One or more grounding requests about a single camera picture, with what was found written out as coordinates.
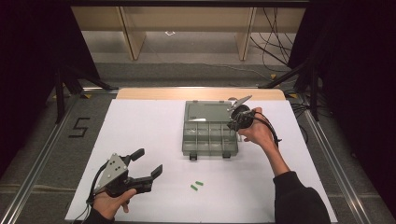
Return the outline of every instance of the person's right hand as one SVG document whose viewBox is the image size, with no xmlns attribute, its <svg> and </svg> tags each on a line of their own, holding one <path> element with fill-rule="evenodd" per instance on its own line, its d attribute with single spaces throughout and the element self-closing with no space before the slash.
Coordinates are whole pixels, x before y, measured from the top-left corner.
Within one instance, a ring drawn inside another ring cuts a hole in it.
<svg viewBox="0 0 396 224">
<path fill-rule="evenodd" d="M 260 107 L 254 108 L 253 111 L 256 112 L 254 115 L 256 118 L 262 119 L 264 121 L 268 121 L 262 115 L 262 109 Z M 245 142 L 251 141 L 259 145 L 260 147 L 262 147 L 264 152 L 273 149 L 277 150 L 277 146 L 274 142 L 274 138 L 270 129 L 265 124 L 261 123 L 259 120 L 254 119 L 250 127 L 246 129 L 240 129 L 238 133 L 246 137 L 244 139 Z"/>
</svg>

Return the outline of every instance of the metal frame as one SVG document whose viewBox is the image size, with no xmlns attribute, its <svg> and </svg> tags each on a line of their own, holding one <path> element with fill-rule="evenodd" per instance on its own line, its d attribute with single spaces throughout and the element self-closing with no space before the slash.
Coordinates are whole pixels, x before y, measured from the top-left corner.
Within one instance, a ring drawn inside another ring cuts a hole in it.
<svg viewBox="0 0 396 224">
<path fill-rule="evenodd" d="M 347 174 L 344 172 L 340 161 L 337 159 L 334 151 L 332 150 L 332 146 L 327 139 L 326 134 L 323 132 L 319 122 L 316 121 L 314 116 L 312 116 L 309 111 L 305 111 L 304 113 L 357 223 L 372 223 L 364 209 L 363 203 L 361 202 L 358 193 L 347 178 Z"/>
<path fill-rule="evenodd" d="M 54 149 L 54 146 L 55 146 L 56 142 L 58 141 L 58 138 L 64 129 L 65 123 L 68 121 L 70 112 L 72 111 L 78 98 L 79 98 L 79 95 L 73 95 L 70 98 L 69 107 L 67 108 L 66 112 L 64 113 L 64 117 L 60 120 L 60 122 L 55 124 L 55 127 L 53 128 L 51 134 L 49 135 L 49 138 L 48 138 L 46 144 L 43 146 L 40 154 L 38 155 L 37 159 L 35 160 L 32 170 L 26 176 L 25 180 L 21 184 L 20 189 L 18 190 L 18 192 L 15 195 L 14 199 L 12 200 L 11 204 L 8 206 L 4 216 L 2 217 L 2 219 L 1 219 L 2 224 L 6 224 L 6 223 L 10 224 L 10 223 L 15 223 L 17 221 L 17 218 L 21 214 L 22 208 L 26 204 L 31 191 L 32 191 L 33 187 L 35 186 L 35 182 L 40 177 L 41 172 L 43 171 L 43 169 L 50 157 L 50 154 L 51 154 L 52 150 Z"/>
</svg>

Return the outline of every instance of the wooden panel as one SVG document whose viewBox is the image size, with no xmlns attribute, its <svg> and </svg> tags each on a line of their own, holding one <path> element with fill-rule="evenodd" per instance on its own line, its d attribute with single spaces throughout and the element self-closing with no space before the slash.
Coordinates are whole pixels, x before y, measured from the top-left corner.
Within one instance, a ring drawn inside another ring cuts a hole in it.
<svg viewBox="0 0 396 224">
<path fill-rule="evenodd" d="M 281 90 L 237 88 L 125 88 L 117 99 L 139 100 L 228 100 L 253 95 L 251 100 L 285 100 Z"/>
<path fill-rule="evenodd" d="M 305 13 L 305 8 L 278 8 L 276 14 L 276 27 L 279 33 L 296 34 L 300 27 L 301 20 Z M 265 13 L 262 7 L 257 8 L 256 18 L 253 22 L 252 33 L 271 33 L 271 26 L 268 22 L 274 23 L 275 9 L 266 8 Z"/>
<path fill-rule="evenodd" d="M 117 7 L 72 7 L 81 31 L 122 31 Z"/>
<path fill-rule="evenodd" d="M 135 31 L 245 32 L 249 7 L 124 7 Z"/>
</svg>

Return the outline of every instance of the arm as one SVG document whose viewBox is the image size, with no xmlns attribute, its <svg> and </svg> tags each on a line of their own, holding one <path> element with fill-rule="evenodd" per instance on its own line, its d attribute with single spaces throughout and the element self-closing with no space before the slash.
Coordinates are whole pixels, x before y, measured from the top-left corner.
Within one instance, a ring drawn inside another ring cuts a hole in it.
<svg viewBox="0 0 396 224">
<path fill-rule="evenodd" d="M 255 117 L 265 120 L 261 108 L 254 110 Z M 314 189 L 306 188 L 297 174 L 290 170 L 267 126 L 254 120 L 249 128 L 240 129 L 238 133 L 246 137 L 245 142 L 251 141 L 259 145 L 271 164 L 276 186 L 276 223 L 330 223 L 329 214 L 320 196 Z"/>
<path fill-rule="evenodd" d="M 265 120 L 261 108 L 255 108 L 254 110 L 256 111 L 255 117 Z M 271 164 L 274 176 L 290 171 L 273 140 L 270 130 L 260 121 L 254 120 L 249 128 L 240 129 L 238 133 L 246 137 L 245 142 L 251 141 L 262 148 Z"/>
<path fill-rule="evenodd" d="M 85 224 L 107 224 L 114 222 L 114 216 L 119 208 L 122 206 L 125 213 L 129 212 L 128 202 L 136 195 L 135 189 L 125 191 L 120 197 L 112 198 L 107 195 L 105 191 L 98 193 L 93 201 L 92 210 L 88 218 L 84 221 Z"/>
</svg>

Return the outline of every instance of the gray carpet floor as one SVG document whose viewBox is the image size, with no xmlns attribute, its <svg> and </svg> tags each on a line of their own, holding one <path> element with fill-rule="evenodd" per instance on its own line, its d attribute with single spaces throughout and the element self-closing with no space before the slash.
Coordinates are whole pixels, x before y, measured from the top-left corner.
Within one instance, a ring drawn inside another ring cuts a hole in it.
<svg viewBox="0 0 396 224">
<path fill-rule="evenodd" d="M 268 83 L 271 74 L 262 65 L 231 65 L 214 66 L 208 64 L 115 64 L 98 63 L 101 78 L 107 84 L 119 87 L 255 87 Z M 283 66 L 272 66 L 275 70 L 287 70 Z M 295 77 L 280 85 L 283 91 L 292 89 Z M 93 86 L 81 80 L 84 87 Z M 42 111 L 35 130 L 31 133 L 28 143 L 8 167 L 0 180 L 0 214 L 4 214 L 7 206 L 15 196 L 18 186 L 28 175 L 35 158 L 46 143 L 56 120 L 56 101 L 52 96 L 48 106 Z M 106 112 L 116 94 L 97 93 L 91 97 L 81 97 L 77 100 L 68 121 L 52 151 L 44 170 L 36 182 L 26 205 L 23 207 L 17 223 L 66 223 L 64 217 L 71 203 L 75 189 L 84 172 L 97 135 L 105 119 Z M 292 104 L 299 104 L 300 99 L 288 98 Z M 323 97 L 319 98 L 323 107 L 319 110 L 319 123 L 326 133 L 329 142 L 341 162 L 349 181 L 363 202 L 363 206 L 372 223 L 393 224 L 395 219 L 390 214 L 381 197 L 367 178 L 359 161 L 351 156 L 350 148 L 337 121 L 325 106 Z M 338 186 L 329 163 L 326 161 L 305 111 L 296 113 L 298 123 L 307 139 L 307 146 L 319 177 L 332 204 L 339 223 L 357 223 L 351 209 Z M 79 125 L 88 127 L 84 137 L 70 138 L 70 135 L 81 134 L 73 127 L 78 118 Z"/>
</svg>

